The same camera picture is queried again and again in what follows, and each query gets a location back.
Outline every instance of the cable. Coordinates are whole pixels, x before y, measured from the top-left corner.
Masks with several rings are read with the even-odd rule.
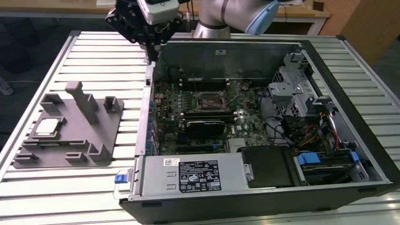
[[[307,128],[306,128],[306,130],[305,130],[305,138],[306,138],[306,136],[307,136],[307,130],[309,130],[309,128],[317,128],[318,127],[318,125],[310,125]]]
[[[193,7],[193,0],[189,1],[190,4],[191,4],[191,18],[193,18],[193,21],[194,21],[194,7]]]
[[[279,3],[279,5],[282,6],[282,8],[285,9],[285,22],[287,22],[287,13],[286,13],[286,7],[285,7],[285,5],[282,5],[281,3]]]
[[[329,129],[329,131],[333,133],[333,136],[334,136],[335,150],[339,150],[339,148],[338,148],[338,135],[333,130]]]
[[[277,130],[277,129],[274,129],[274,127],[266,122],[266,119],[267,118],[279,118],[279,117],[277,117],[277,116],[267,116],[267,117],[265,117],[263,118],[263,122],[265,122],[265,125],[273,130],[273,131],[275,131],[275,133],[278,133],[279,134],[279,136],[285,139],[285,141],[286,141],[286,143],[287,143],[287,145],[289,146],[293,146],[293,147],[295,147],[295,143]]]
[[[229,103],[235,99],[238,97],[238,95],[237,96],[234,96],[233,98],[231,98],[231,100],[223,105],[225,107],[229,105]]]

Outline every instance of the wooden desk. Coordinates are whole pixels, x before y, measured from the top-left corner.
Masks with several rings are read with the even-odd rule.
[[[281,7],[274,22],[311,23],[307,34],[317,35],[330,17],[327,11],[311,10],[311,0],[303,6]],[[198,0],[193,0],[198,15]],[[95,8],[95,0],[0,0],[0,16],[49,18],[103,18],[109,8]]]

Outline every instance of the blue drive bracket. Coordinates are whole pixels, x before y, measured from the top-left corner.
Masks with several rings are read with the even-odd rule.
[[[115,174],[113,183],[114,184],[126,184],[127,183],[127,174]]]
[[[299,165],[319,163],[319,157],[314,152],[301,153],[297,156]]]

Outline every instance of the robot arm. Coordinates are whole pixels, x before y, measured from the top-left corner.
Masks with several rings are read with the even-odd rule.
[[[179,3],[189,0],[115,0],[105,22],[146,52],[147,63],[157,61],[159,45],[165,44],[178,29],[182,18],[177,16]]]
[[[182,24],[178,6],[187,1],[115,0],[105,21],[127,41],[139,44],[149,64]],[[202,0],[194,37],[229,38],[229,26],[251,35],[263,33],[278,5],[278,0]]]

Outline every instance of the floor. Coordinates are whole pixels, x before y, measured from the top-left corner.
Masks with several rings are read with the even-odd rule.
[[[0,66],[0,76],[5,81],[29,81],[10,83],[14,89],[14,93],[10,96],[0,94],[0,108],[2,109],[0,110],[0,150],[53,63],[69,31],[111,31],[99,19],[62,19],[61,25],[57,26],[51,19],[34,18],[31,23],[41,39],[38,45],[26,48],[34,66],[27,72],[19,74],[7,73]],[[400,41],[395,40],[373,69],[397,96],[400,96],[400,86],[395,82],[400,78],[398,62]]]

